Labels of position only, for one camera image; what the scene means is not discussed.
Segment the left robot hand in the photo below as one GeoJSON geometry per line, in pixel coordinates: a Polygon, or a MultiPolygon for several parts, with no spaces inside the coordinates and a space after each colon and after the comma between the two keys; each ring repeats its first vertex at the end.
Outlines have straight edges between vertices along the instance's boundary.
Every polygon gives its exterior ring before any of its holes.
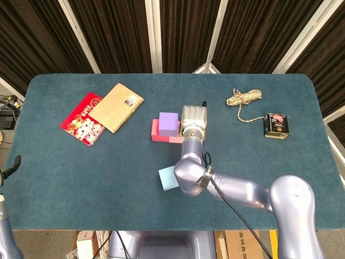
{"type": "Polygon", "coordinates": [[[11,174],[17,171],[21,164],[21,156],[18,155],[15,157],[14,163],[11,167],[6,169],[5,171],[1,172],[1,187],[4,184],[4,180],[6,180],[11,174]]]}

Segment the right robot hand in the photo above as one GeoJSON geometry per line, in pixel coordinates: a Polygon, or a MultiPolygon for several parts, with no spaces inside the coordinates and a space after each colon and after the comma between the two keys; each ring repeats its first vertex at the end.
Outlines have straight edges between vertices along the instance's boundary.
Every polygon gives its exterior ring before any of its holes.
{"type": "Polygon", "coordinates": [[[205,130],[207,127],[207,107],[205,105],[184,105],[181,125],[183,129],[194,125],[205,130]]]}

